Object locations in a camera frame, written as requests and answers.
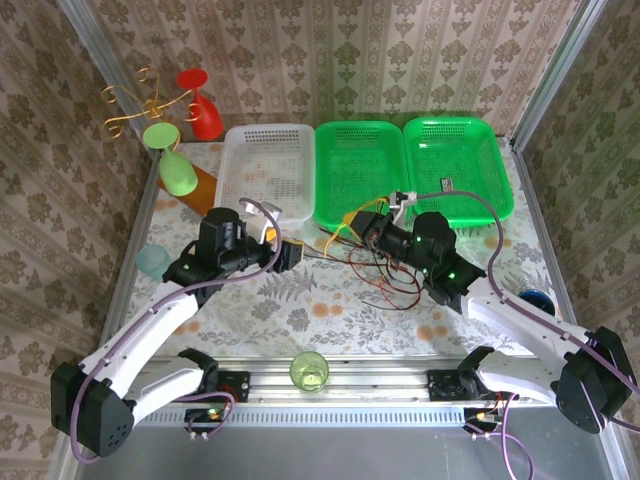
gray floor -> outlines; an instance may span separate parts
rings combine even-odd
[[[555,409],[512,412],[509,431],[529,448],[536,479],[612,478],[597,437]],[[517,478],[527,478],[513,447]],[[182,429],[137,429],[125,447],[78,478],[229,480],[508,480],[499,439],[471,440],[459,428],[228,428],[208,442]]]

white plastic basket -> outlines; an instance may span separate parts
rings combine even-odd
[[[275,123],[234,127],[222,150],[215,206],[236,210],[241,197],[281,208],[291,226],[313,215],[315,132],[309,125]]]

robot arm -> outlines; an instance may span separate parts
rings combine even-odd
[[[411,194],[400,197],[412,199]],[[531,366],[525,359],[479,347],[458,368],[460,383],[470,396],[477,398],[487,390],[509,391],[555,403],[576,426],[600,433],[631,391],[567,340],[572,335],[589,344],[635,382],[619,337],[603,327],[589,332],[563,322],[503,290],[496,295],[485,272],[456,252],[456,234],[440,213],[418,215],[411,232],[395,220],[393,210],[386,215],[360,211],[350,227],[375,254],[422,272],[423,287],[438,304],[505,333],[543,364]],[[551,322],[564,334],[534,321],[526,312]]]
[[[269,204],[263,207],[277,219],[280,211]],[[191,242],[163,276],[149,302],[118,333],[79,365],[60,365],[51,377],[51,417],[58,430],[69,434],[73,404],[82,383],[100,366],[80,404],[78,440],[98,456],[117,450],[131,430],[144,417],[190,393],[216,390],[218,362],[194,349],[181,352],[161,371],[138,374],[167,338],[191,318],[221,285],[199,288],[189,293],[178,291],[201,282],[227,278],[257,264],[266,266],[273,258],[266,242],[271,223],[253,216],[242,222],[227,208],[213,208],[200,224],[198,240]],[[293,268],[302,257],[302,248],[283,242],[272,271]],[[157,311],[160,299],[173,298]],[[137,320],[148,315],[142,324]],[[115,344],[120,344],[113,354]]]

patterned wallpaper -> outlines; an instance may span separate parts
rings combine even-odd
[[[131,74],[158,67],[167,96],[179,93],[182,69],[207,70],[203,91],[227,126],[362,118],[404,126],[455,112],[508,134],[578,0],[89,4],[121,65]]]
[[[640,2],[607,3],[524,154],[579,321],[640,372]]]
[[[51,372],[95,348],[149,164],[101,141],[103,79],[55,2],[0,2],[0,71],[0,478],[44,478]]]

floral tablecloth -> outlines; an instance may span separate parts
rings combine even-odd
[[[511,292],[535,288],[555,301],[512,153],[506,140],[499,142],[515,195],[515,210],[504,222],[505,248],[495,265],[496,276]],[[221,149],[218,143],[180,146],[194,164],[213,175],[218,173]],[[197,238],[200,218],[160,191],[147,242],[163,245],[176,258]],[[286,234],[320,249],[328,238],[312,220]],[[457,234],[459,253],[484,268],[497,244],[495,226],[461,229]],[[332,244],[330,252],[339,258],[348,254],[339,244]],[[362,272],[372,281],[380,276],[375,267]],[[148,301],[156,286],[150,277],[138,272],[128,319]],[[409,305],[414,298],[397,294],[393,301]],[[363,301],[388,307],[379,289],[359,280],[348,265],[305,259],[281,275],[264,275],[224,287],[175,331],[158,354],[175,355],[193,347],[213,356],[294,355],[303,350],[323,354],[461,355],[478,345],[514,355],[528,353],[483,323],[436,305],[426,294],[408,311],[381,310]]]

